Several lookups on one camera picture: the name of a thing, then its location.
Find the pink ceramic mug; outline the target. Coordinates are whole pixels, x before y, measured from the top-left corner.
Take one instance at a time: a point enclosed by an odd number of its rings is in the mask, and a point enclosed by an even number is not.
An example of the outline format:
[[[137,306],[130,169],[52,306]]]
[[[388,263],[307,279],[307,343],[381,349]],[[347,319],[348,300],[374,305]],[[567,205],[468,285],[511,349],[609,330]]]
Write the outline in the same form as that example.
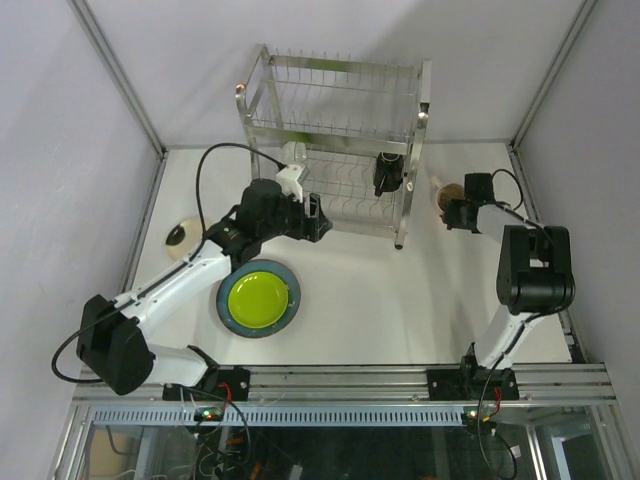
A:
[[[439,177],[430,177],[433,188],[433,204],[439,218],[445,222],[445,213],[453,200],[465,200],[464,187],[458,183],[444,183]]]

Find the teal patterned white bowl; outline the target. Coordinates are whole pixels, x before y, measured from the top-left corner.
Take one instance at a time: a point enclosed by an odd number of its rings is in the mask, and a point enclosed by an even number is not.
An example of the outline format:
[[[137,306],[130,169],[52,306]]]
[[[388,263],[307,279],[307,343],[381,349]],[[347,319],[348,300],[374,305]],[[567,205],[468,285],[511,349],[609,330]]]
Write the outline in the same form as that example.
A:
[[[307,148],[302,142],[287,142],[280,149],[279,159],[284,164],[305,164]]]

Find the black mug cream inside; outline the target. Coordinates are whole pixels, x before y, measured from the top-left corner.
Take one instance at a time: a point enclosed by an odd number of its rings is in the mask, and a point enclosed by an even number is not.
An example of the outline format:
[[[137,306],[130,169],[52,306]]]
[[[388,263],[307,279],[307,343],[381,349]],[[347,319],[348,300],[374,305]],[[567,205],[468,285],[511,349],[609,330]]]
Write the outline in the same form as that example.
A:
[[[374,195],[381,197],[384,193],[398,190],[403,181],[404,156],[381,152],[376,158],[374,170]]]

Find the lime green plate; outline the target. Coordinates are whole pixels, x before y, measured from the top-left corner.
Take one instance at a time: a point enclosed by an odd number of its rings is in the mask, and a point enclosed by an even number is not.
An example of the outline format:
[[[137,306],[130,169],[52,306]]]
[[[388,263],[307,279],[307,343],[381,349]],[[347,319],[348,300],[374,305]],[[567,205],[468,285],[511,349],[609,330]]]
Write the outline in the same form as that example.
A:
[[[277,275],[257,271],[236,280],[229,291],[227,307],[231,318],[245,328],[264,329],[286,312],[289,289]]]

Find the stainless steel dish rack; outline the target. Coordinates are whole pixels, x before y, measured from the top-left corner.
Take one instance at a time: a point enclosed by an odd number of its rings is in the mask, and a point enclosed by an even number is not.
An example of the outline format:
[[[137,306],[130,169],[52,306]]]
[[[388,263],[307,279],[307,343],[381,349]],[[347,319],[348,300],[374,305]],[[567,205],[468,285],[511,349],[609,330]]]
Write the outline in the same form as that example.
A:
[[[253,47],[235,87],[247,143],[277,155],[307,148],[303,187],[322,197],[335,229],[383,236],[402,249],[430,119],[433,63],[355,61]],[[398,190],[374,195],[381,152],[404,156]]]

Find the cream plate with floral print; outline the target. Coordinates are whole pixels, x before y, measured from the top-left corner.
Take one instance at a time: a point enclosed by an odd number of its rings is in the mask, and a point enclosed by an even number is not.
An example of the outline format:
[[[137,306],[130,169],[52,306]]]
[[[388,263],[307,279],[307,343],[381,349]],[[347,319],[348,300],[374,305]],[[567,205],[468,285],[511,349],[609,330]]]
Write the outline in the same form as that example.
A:
[[[187,218],[173,226],[164,240],[169,258],[178,261],[191,253],[200,244],[202,233],[199,218]]]

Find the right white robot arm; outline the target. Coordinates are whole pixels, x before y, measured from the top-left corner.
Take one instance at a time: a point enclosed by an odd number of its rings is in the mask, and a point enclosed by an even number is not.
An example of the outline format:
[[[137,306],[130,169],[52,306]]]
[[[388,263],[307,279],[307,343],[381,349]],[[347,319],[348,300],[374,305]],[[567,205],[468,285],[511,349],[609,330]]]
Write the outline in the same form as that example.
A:
[[[492,173],[469,173],[463,184],[443,186],[436,195],[448,229],[487,236],[500,254],[499,307],[457,367],[429,371],[433,400],[518,399],[515,353],[543,318],[566,310],[575,297],[569,231],[540,225],[498,200],[494,179]]]

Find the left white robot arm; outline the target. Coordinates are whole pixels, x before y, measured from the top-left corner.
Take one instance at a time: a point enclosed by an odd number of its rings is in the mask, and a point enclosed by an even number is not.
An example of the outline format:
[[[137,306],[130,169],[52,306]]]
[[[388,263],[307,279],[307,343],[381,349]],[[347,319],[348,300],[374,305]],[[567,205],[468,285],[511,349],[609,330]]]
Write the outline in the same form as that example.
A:
[[[286,236],[316,243],[331,227],[319,194],[297,199],[274,180],[253,181],[240,203],[168,271],[112,300],[96,295],[86,302],[78,358],[118,395],[148,383],[201,384],[213,376],[216,362],[194,345],[152,345],[153,333],[192,297],[255,258],[265,242]]]

